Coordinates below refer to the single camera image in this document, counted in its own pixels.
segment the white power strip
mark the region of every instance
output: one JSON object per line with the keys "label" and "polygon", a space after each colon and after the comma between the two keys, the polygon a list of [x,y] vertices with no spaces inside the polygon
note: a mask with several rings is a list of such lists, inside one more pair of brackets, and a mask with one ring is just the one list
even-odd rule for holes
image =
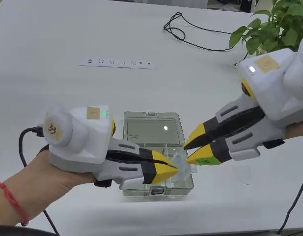
{"label": "white power strip", "polygon": [[117,60],[117,59],[87,59],[81,66],[117,67],[117,68],[137,68],[137,69],[156,69],[154,64],[141,60]]}

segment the gripper jaw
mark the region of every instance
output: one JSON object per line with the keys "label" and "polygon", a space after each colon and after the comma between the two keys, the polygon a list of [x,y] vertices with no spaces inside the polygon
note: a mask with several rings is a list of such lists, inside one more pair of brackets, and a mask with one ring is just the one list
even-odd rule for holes
{"label": "gripper jaw", "polygon": [[242,94],[200,124],[184,149],[199,148],[187,159],[190,164],[219,165],[230,159],[258,157],[259,146],[277,147],[284,137],[285,128],[269,120],[254,98]]}

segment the red string bracelet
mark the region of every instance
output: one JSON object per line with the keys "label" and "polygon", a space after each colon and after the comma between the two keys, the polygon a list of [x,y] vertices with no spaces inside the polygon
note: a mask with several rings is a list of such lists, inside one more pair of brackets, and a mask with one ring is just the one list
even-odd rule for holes
{"label": "red string bracelet", "polygon": [[13,197],[12,193],[9,192],[6,185],[0,182],[0,188],[4,191],[5,197],[8,199],[8,201],[12,204],[16,212],[20,215],[20,217],[23,219],[23,222],[21,223],[22,226],[27,226],[29,223],[28,216],[25,213],[25,211],[22,209],[22,207],[18,204],[18,202]]}

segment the tan label sticker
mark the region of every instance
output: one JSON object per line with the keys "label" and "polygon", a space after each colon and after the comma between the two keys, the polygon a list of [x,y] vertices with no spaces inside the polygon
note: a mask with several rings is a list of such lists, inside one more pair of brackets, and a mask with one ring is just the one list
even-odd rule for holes
{"label": "tan label sticker", "polygon": [[276,70],[279,64],[269,55],[262,57],[254,62],[264,73]]}
{"label": "tan label sticker", "polygon": [[45,131],[49,133],[49,135],[56,141],[60,141],[63,136],[63,130],[52,120],[48,117],[45,121]]}
{"label": "tan label sticker", "polygon": [[87,119],[99,119],[100,108],[99,107],[87,107]]}

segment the black wire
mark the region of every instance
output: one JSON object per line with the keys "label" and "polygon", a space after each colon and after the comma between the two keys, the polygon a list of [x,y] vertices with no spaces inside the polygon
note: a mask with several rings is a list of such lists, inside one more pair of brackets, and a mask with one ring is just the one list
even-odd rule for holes
{"label": "black wire", "polygon": [[299,200],[299,198],[300,198],[302,192],[303,192],[303,183],[302,183],[302,185],[301,185],[301,187],[300,187],[300,190],[299,190],[299,192],[298,192],[298,194],[297,194],[295,200],[293,201],[293,203],[292,203],[290,209],[289,209],[288,212],[287,212],[287,215],[286,215],[286,217],[285,217],[285,220],[284,220],[284,222],[283,222],[281,228],[277,231],[277,235],[281,234],[282,230],[284,229],[285,225],[287,224],[288,219],[289,219],[289,216],[290,216],[290,214],[291,214],[291,211],[293,210],[293,208],[294,208],[294,207],[296,206],[296,204],[298,203],[298,200]]}
{"label": "black wire", "polygon": [[[185,22],[187,22],[188,24],[190,24],[191,26],[194,26],[195,28],[198,28],[198,29],[201,29],[201,30],[206,30],[206,31],[209,31],[209,32],[217,32],[217,33],[225,33],[225,34],[231,34],[231,33],[228,33],[228,32],[223,32],[223,31],[219,31],[219,30],[211,30],[211,29],[206,29],[206,28],[202,28],[202,27],[199,27],[199,26],[196,26],[192,23],[190,23],[188,20],[185,19],[185,17],[183,16],[183,14],[181,12],[176,12],[171,18],[170,20],[164,25],[163,29],[167,32],[169,32],[171,35],[173,35],[176,39],[182,41],[182,42],[185,42],[187,44],[190,44],[192,46],[195,46],[195,47],[198,47],[198,48],[201,48],[201,49],[204,49],[204,50],[207,50],[207,51],[212,51],[212,52],[225,52],[225,51],[229,51],[230,49],[232,48],[227,48],[227,49],[221,49],[221,50],[218,50],[218,49],[210,49],[210,48],[205,48],[205,47],[202,47],[202,46],[199,46],[197,44],[193,44],[191,42],[188,42],[186,41],[186,34],[184,31],[182,31],[181,29],[179,28],[176,28],[176,27],[172,27],[171,26],[171,23],[176,20],[177,18],[179,17],[182,17],[183,20]],[[183,34],[183,38],[180,38],[179,36],[177,36],[172,30],[178,30],[180,31],[182,34]]]}
{"label": "black wire", "polygon": [[[25,134],[28,133],[28,132],[37,133],[37,132],[39,132],[39,128],[38,127],[27,128],[23,132],[21,132],[21,134],[19,136],[19,141],[18,141],[19,156],[20,156],[20,159],[21,159],[24,167],[27,166],[27,162],[26,162],[24,154],[23,154],[23,140],[24,140]],[[50,223],[50,225],[51,225],[52,229],[54,230],[55,234],[57,236],[60,236],[59,232],[57,231],[57,229],[56,229],[52,219],[50,218],[49,214],[47,213],[47,211],[44,210],[43,213],[44,213],[45,217],[47,218],[48,222]]]}
{"label": "black wire", "polygon": [[248,57],[248,53],[246,53],[245,57],[243,58],[243,60],[245,60]]}

